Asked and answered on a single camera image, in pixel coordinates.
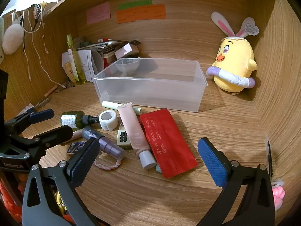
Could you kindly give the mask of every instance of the blue gripper pad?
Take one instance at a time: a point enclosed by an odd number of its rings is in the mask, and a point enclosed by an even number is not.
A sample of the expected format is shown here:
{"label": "blue gripper pad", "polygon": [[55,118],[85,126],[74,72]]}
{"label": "blue gripper pad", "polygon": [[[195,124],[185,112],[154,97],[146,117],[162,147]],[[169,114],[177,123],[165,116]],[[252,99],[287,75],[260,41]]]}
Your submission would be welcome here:
{"label": "blue gripper pad", "polygon": [[90,138],[68,161],[67,175],[70,178],[70,187],[75,189],[81,186],[94,160],[99,153],[99,141]]}
{"label": "blue gripper pad", "polygon": [[202,138],[198,142],[198,152],[205,163],[216,186],[225,189],[228,183],[228,175],[231,172],[230,161],[223,152],[218,151],[208,138]]}

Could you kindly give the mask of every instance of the clear plastic bin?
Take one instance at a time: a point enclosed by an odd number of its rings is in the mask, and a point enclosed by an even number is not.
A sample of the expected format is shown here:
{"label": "clear plastic bin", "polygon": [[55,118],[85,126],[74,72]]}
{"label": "clear plastic bin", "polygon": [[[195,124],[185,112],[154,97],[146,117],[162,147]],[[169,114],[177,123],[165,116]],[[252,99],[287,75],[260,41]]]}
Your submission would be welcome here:
{"label": "clear plastic bin", "polygon": [[99,100],[197,112],[208,85],[197,61],[121,58],[93,78]]}

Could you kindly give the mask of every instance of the green sticky note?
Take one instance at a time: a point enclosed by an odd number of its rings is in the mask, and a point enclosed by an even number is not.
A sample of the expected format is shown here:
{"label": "green sticky note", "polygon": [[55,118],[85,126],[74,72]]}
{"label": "green sticky note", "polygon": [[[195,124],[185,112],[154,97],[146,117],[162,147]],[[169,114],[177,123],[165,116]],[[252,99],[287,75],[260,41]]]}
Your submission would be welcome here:
{"label": "green sticky note", "polygon": [[124,10],[131,7],[139,7],[139,6],[146,6],[146,5],[152,5],[152,0],[139,0],[139,1],[133,1],[133,2],[127,2],[120,4],[118,6],[118,10]]}

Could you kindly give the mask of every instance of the yellow liquid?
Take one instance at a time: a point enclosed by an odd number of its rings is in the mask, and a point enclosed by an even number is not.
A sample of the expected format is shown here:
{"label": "yellow liquid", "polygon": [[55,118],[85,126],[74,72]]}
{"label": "yellow liquid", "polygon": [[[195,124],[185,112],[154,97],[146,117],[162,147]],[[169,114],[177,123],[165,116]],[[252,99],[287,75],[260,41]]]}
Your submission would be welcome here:
{"label": "yellow liquid", "polygon": [[75,84],[76,85],[82,85],[86,82],[86,79],[85,79],[85,75],[82,71],[82,66],[81,66],[81,63],[80,63],[80,60],[79,60],[78,52],[76,51],[76,48],[73,44],[70,45],[69,48],[72,50],[74,64],[75,64],[76,72],[77,72],[77,76],[78,76],[78,80],[77,80],[77,77],[74,77],[75,78]]}

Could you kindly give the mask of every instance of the red pouch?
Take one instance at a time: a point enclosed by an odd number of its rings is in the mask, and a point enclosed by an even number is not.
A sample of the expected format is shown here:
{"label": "red pouch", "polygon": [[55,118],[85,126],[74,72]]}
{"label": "red pouch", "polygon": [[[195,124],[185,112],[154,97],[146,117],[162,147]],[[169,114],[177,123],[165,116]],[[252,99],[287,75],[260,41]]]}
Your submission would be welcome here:
{"label": "red pouch", "polygon": [[167,109],[140,115],[145,136],[165,178],[198,165]]}

